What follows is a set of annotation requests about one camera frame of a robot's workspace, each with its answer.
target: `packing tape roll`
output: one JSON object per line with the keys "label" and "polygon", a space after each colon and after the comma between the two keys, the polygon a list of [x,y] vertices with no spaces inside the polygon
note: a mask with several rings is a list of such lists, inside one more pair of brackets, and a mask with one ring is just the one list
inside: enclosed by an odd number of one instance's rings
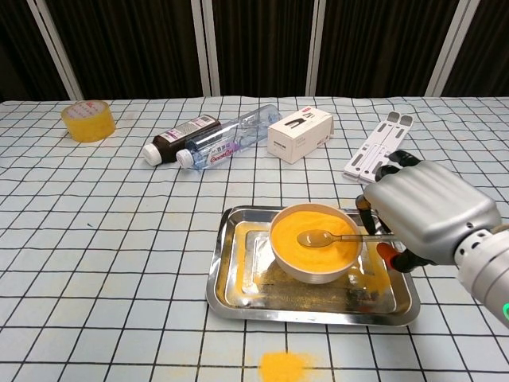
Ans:
{"label": "packing tape roll", "polygon": [[62,119],[72,139],[95,142],[115,131],[110,107],[103,101],[80,101],[62,111]]}

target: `white box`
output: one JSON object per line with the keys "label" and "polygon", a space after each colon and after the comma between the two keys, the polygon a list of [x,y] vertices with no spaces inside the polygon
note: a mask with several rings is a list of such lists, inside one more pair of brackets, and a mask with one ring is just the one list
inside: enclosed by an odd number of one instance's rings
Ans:
{"label": "white box", "polygon": [[307,106],[269,126],[267,151],[295,163],[334,135],[332,115]]}

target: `robotic hand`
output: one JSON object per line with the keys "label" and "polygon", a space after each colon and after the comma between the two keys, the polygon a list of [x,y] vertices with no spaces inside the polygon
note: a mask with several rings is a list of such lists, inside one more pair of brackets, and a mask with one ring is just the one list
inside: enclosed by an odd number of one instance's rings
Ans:
{"label": "robotic hand", "polygon": [[464,288],[509,327],[509,230],[495,202],[434,162],[405,151],[389,156],[402,169],[377,170],[377,183],[357,197],[364,227],[375,234],[375,210],[382,229],[406,246],[377,249],[389,267],[410,272],[417,266],[458,265]]}

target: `metal tray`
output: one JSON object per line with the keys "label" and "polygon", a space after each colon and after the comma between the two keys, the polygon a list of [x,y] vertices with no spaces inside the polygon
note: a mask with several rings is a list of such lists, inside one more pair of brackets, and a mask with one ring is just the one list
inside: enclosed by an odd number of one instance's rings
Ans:
{"label": "metal tray", "polygon": [[[364,244],[356,264],[332,283],[311,285],[288,276],[274,260],[268,235],[279,211],[240,206],[223,214],[207,281],[207,300],[217,314],[344,325],[406,325],[417,317],[420,301],[411,276],[387,270],[376,243]],[[344,211],[362,226],[357,211]]]}

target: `table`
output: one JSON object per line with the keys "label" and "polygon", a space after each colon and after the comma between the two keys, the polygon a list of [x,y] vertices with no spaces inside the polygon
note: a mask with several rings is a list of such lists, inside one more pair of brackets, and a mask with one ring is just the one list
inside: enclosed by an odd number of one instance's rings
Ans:
{"label": "table", "polygon": [[[509,378],[509,330],[455,267],[413,273],[422,311],[402,328],[228,321],[204,299],[221,212],[352,207],[362,187],[342,169],[391,110],[415,119],[403,149],[458,172],[507,222],[509,98],[115,100],[115,133],[88,144],[66,135],[70,103],[0,104],[0,380],[255,381],[260,356],[285,349],[313,357],[313,381]],[[294,165],[264,142],[204,172],[139,157],[176,123],[267,103],[331,112],[334,138]]]}

